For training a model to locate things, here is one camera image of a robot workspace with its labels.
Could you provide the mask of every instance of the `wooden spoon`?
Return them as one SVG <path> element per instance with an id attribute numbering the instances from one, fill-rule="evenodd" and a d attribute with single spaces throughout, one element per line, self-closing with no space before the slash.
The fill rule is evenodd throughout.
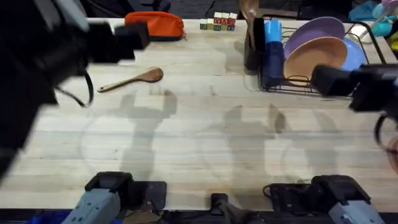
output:
<path id="1" fill-rule="evenodd" d="M 256 17 L 257 11 L 259 9 L 259 0 L 239 0 L 239 8 L 242 12 L 244 20 L 248 24 L 248 31 L 250 35 L 251 47 L 255 50 L 256 45 L 254 44 L 254 18 Z"/>
<path id="2" fill-rule="evenodd" d="M 160 68 L 154 68 L 146 73 L 138 75 L 134 78 L 130 78 L 128 80 L 124 80 L 118 83 L 109 84 L 106 86 L 102 86 L 97 90 L 98 93 L 104 93 L 110 90 L 114 90 L 116 88 L 122 87 L 124 85 L 133 83 L 133 82 L 147 82 L 147 83 L 155 83 L 160 81 L 163 78 L 163 71 Z"/>

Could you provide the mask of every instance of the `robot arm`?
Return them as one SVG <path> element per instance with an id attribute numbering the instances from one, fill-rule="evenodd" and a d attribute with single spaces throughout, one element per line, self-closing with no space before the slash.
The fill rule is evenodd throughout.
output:
<path id="1" fill-rule="evenodd" d="M 93 189 L 81 196 L 75 209 L 62 223 L 109 224 L 120 209 L 120 197 L 117 192 Z"/>
<path id="2" fill-rule="evenodd" d="M 109 224 L 123 210 L 157 213 L 165 207 L 165 182 L 136 182 L 130 173 L 100 172 L 85 190 L 63 224 Z"/>

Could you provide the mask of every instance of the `wire dish rack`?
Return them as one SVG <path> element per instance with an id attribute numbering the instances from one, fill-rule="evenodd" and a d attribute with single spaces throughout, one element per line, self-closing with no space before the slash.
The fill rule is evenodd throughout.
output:
<path id="1" fill-rule="evenodd" d="M 297 17 L 290 17 L 290 16 L 278 16 L 278 15 L 273 15 L 273 14 L 264 14 L 262 16 L 262 18 L 267 18 L 264 20 L 272 20 L 273 17 L 277 17 L 277 18 L 282 18 L 282 19 L 294 19 L 297 21 L 307 21 L 307 20 L 311 20 L 311 19 L 298 19 Z M 298 28 L 293 28 L 293 27 L 286 27 L 283 26 L 283 22 L 282 23 L 282 43 L 283 45 L 285 45 L 285 43 L 287 42 L 287 40 L 289 39 L 289 37 L 298 29 Z M 371 32 L 371 28 L 364 22 L 351 22 L 351 21 L 344 21 L 343 23 L 345 24 L 351 24 L 349 29 L 346 31 L 345 37 L 347 37 L 347 35 L 351 35 L 352 37 L 356 38 L 356 42 L 359 44 L 359 46 L 362 48 L 362 51 L 364 52 L 365 58 L 366 58 L 366 63 L 369 64 L 369 58 L 368 55 L 364 49 L 364 45 L 361 42 L 360 38 L 351 33 L 350 31 L 352 30 L 352 28 L 355 25 L 362 25 L 364 26 L 370 35 L 370 38 L 372 40 L 372 45 L 373 47 L 376 49 L 376 52 L 378 54 L 378 57 L 380 58 L 380 61 L 382 64 L 386 64 L 386 60 L 383 57 L 383 54 L 380 50 L 379 45 L 377 44 L 373 33 Z M 262 76 L 261 76 L 261 71 L 262 66 L 260 66 L 260 70 L 259 70 L 259 75 L 258 75 L 258 79 L 259 79 L 259 83 L 262 83 Z M 261 84 L 259 84 L 260 89 L 262 91 L 278 91 L 278 92 L 291 92 L 291 93 L 306 93 L 306 94 L 318 94 L 318 92 L 316 91 L 316 89 L 314 89 L 314 87 L 311 86 L 310 84 L 310 80 L 308 79 L 308 77 L 306 76 L 292 76 L 292 77 L 284 77 L 280 83 L 280 85 L 277 86 L 270 86 L 270 87 L 264 87 L 261 86 Z"/>

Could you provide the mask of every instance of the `black cable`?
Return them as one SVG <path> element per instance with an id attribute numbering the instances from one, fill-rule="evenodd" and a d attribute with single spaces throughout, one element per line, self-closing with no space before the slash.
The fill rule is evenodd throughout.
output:
<path id="1" fill-rule="evenodd" d="M 266 193 L 266 189 L 269 188 L 269 186 L 271 186 L 271 185 L 269 184 L 269 185 L 264 186 L 264 187 L 262 188 L 262 193 L 263 193 L 264 196 L 266 196 L 267 198 L 272 199 L 272 197 L 271 197 L 269 194 Z"/>
<path id="2" fill-rule="evenodd" d="M 290 0 L 286 0 L 285 2 L 283 2 L 279 8 L 277 10 L 281 10 L 283 7 L 285 7 L 285 5 L 289 2 Z"/>
<path id="3" fill-rule="evenodd" d="M 200 213 L 198 213 L 198 214 L 195 214 L 195 215 L 192 215 L 192 216 L 189 216 L 189 217 L 183 217 L 183 218 L 178 218 L 178 219 L 176 218 L 176 220 L 177 220 L 177 221 L 185 221 L 185 220 L 191 220 L 191 219 L 194 219 L 194 218 L 204 217 L 204 216 L 206 216 L 206 215 L 211 214 L 211 211 L 212 211 L 213 209 L 219 207 L 220 205 L 221 205 L 221 203 L 216 203 L 216 204 L 213 205 L 208 211 L 200 212 Z"/>
<path id="4" fill-rule="evenodd" d="M 94 6 L 95 8 L 99 9 L 100 11 L 103 11 L 105 13 L 108 13 L 109 15 L 113 16 L 113 17 L 117 17 L 117 18 L 124 18 L 124 16 L 119 15 L 116 12 L 110 11 L 109 9 L 104 8 L 103 6 L 100 6 L 98 3 L 93 2 L 92 0 L 86 0 L 88 3 L 90 3 L 92 6 Z"/>
<path id="5" fill-rule="evenodd" d="M 391 149 L 381 142 L 380 130 L 381 130 L 386 118 L 388 118 L 387 115 L 382 114 L 382 115 L 380 115 L 379 119 L 377 119 L 376 125 L 374 126 L 374 129 L 373 129 L 374 140 L 376 141 L 377 145 L 380 146 L 386 152 L 391 153 L 391 154 L 398 154 L 397 150 Z"/>
<path id="6" fill-rule="evenodd" d="M 115 218 L 117 218 L 117 219 L 120 219 L 120 218 L 127 218 L 127 217 L 130 217 L 130 216 L 132 216 L 133 214 L 135 214 L 135 213 L 137 213 L 138 212 L 138 210 L 135 210 L 135 211 L 132 211 L 130 214 L 128 214 L 128 215 L 125 215 L 125 216 L 123 216 L 123 217 L 115 217 Z"/>
<path id="7" fill-rule="evenodd" d="M 72 93 L 61 89 L 60 87 L 56 86 L 54 87 L 56 90 L 58 90 L 60 93 L 69 96 L 70 98 L 74 99 L 82 108 L 87 108 L 89 107 L 94 100 L 94 86 L 93 86 L 93 81 L 91 81 L 90 75 L 85 72 L 84 74 L 86 82 L 87 82 L 87 86 L 88 86 L 88 102 L 87 103 L 83 103 L 79 98 L 77 98 L 75 95 L 73 95 Z"/>
<path id="8" fill-rule="evenodd" d="M 209 13 L 209 11 L 214 7 L 214 4 L 216 4 L 216 0 L 214 0 L 214 1 L 211 3 L 209 9 L 207 9 L 207 11 L 206 11 L 206 13 L 205 13 L 205 17 L 207 17 L 207 14 Z"/>

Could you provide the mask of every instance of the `wooden board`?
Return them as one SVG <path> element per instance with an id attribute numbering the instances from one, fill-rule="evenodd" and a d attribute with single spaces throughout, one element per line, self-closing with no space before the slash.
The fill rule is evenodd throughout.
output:
<path id="1" fill-rule="evenodd" d="M 151 43 L 134 63 L 88 69 L 96 87 L 153 66 L 164 71 L 161 82 L 97 93 L 88 109 L 62 95 L 60 107 L 43 108 L 0 187 L 1 208 L 73 208 L 97 172 L 121 170 L 136 180 L 166 181 L 167 209 L 205 209 L 211 193 L 226 192 L 240 207 L 265 210 L 266 184 L 344 174 L 377 209 L 397 210 L 398 176 L 373 141 L 377 114 L 354 114 L 348 99 L 260 92 L 243 69 L 243 21 L 234 32 L 184 22 L 186 40 Z M 81 78 L 63 87 L 87 96 Z M 394 133 L 387 124 L 384 134 Z"/>

